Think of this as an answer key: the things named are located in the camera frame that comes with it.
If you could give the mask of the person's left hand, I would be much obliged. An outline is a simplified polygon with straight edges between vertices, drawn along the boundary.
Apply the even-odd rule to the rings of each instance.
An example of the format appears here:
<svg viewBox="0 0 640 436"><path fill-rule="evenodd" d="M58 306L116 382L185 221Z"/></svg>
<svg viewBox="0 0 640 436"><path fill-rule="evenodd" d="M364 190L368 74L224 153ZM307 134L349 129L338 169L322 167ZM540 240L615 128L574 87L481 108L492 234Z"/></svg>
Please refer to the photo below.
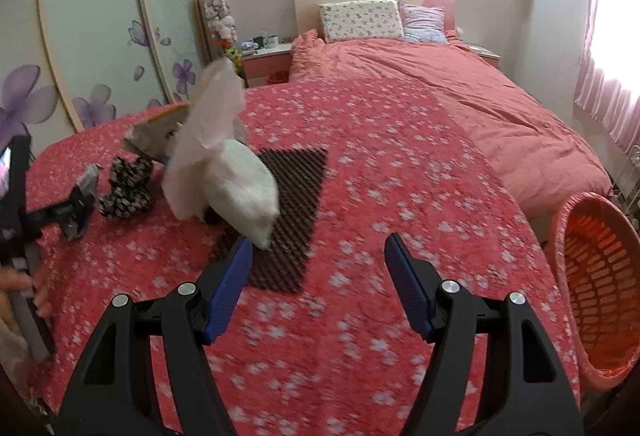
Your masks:
<svg viewBox="0 0 640 436"><path fill-rule="evenodd" d="M23 392L29 369L52 355L51 303L46 273L1 267L1 368Z"/></svg>

